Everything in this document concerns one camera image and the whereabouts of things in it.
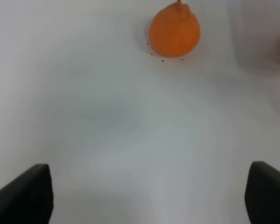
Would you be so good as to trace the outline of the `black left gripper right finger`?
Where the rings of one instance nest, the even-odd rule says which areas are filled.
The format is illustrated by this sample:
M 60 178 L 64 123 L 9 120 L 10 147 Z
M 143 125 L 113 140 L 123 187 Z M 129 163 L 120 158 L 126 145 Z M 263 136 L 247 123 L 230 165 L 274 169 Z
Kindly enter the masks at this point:
M 252 224 L 280 224 L 280 171 L 263 161 L 251 164 L 245 207 Z

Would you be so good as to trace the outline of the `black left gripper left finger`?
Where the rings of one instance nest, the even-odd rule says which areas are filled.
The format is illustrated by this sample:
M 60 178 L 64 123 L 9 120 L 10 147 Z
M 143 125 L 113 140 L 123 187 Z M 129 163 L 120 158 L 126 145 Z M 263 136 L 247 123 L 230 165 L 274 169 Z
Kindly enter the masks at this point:
M 48 224 L 54 209 L 48 164 L 35 164 L 0 189 L 0 224 Z

